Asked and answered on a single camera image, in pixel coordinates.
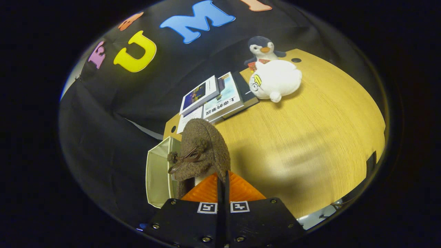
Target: black fabric backdrop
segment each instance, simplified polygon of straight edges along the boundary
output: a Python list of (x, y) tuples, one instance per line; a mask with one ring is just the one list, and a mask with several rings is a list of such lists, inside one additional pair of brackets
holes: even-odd
[[(273, 7), (263, 12), (249, 11), (237, 0), (214, 0), (236, 20), (201, 31), (190, 44), (177, 32), (159, 28), (173, 15), (193, 15), (191, 6), (197, 2), (160, 2), (140, 10), (143, 16), (126, 30), (116, 25), (105, 33), (91, 44), (105, 41), (107, 57), (101, 68), (86, 62), (60, 102), (60, 143), (74, 178), (101, 208), (131, 226), (148, 221), (156, 211), (146, 199), (145, 166), (147, 151), (159, 141), (125, 118), (163, 133), (165, 123), (179, 111), (183, 94), (196, 82), (246, 68), (250, 37), (265, 36), (277, 50), (299, 48), (336, 65), (371, 94), (384, 114), (378, 83), (357, 48), (311, 14), (277, 0), (262, 0)], [(123, 47), (135, 58), (143, 55), (139, 46), (127, 44), (139, 30), (156, 44), (155, 58), (137, 73), (113, 65)]]

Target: blue letter m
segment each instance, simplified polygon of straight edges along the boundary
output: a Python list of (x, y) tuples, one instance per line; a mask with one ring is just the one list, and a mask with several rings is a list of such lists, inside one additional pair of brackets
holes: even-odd
[(222, 26), (236, 19), (236, 17), (227, 15), (218, 7), (214, 6), (211, 0), (202, 1), (193, 5), (193, 14), (194, 16), (174, 15), (161, 23), (159, 27), (169, 27), (173, 29), (182, 35), (184, 37), (184, 43), (188, 44), (201, 36), (201, 33), (193, 32), (188, 27), (208, 31), (210, 27), (208, 26), (207, 18), (212, 21), (212, 26)]

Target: brown plush toy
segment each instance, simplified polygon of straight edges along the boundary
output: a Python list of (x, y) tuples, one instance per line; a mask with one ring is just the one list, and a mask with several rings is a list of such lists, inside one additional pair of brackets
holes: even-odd
[(168, 173), (175, 174), (177, 199), (187, 194), (196, 183), (217, 173), (225, 182), (225, 172), (231, 169), (230, 153), (224, 138), (208, 121), (190, 120), (182, 132), (180, 156), (169, 153), (167, 160), (174, 165)]

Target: light wood tabletop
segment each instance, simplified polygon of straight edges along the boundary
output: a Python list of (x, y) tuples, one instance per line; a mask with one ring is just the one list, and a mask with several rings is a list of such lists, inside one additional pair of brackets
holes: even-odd
[[(299, 49), (282, 60), (302, 71), (300, 88), (279, 103), (260, 102), (215, 124), (231, 169), (299, 218), (337, 201), (366, 177), (366, 160), (385, 146), (385, 121), (372, 97), (336, 66)], [(245, 81), (250, 69), (240, 73)], [(181, 140), (179, 114), (164, 138)]]

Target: penguin plush toy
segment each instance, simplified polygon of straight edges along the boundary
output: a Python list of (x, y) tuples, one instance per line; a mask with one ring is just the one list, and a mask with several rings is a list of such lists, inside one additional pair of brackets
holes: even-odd
[(252, 59), (246, 60), (244, 65), (251, 62), (256, 62), (259, 59), (263, 60), (278, 60), (278, 57), (285, 57), (285, 52), (275, 51), (274, 44), (263, 36), (254, 36), (248, 41), (248, 48), (253, 53)]

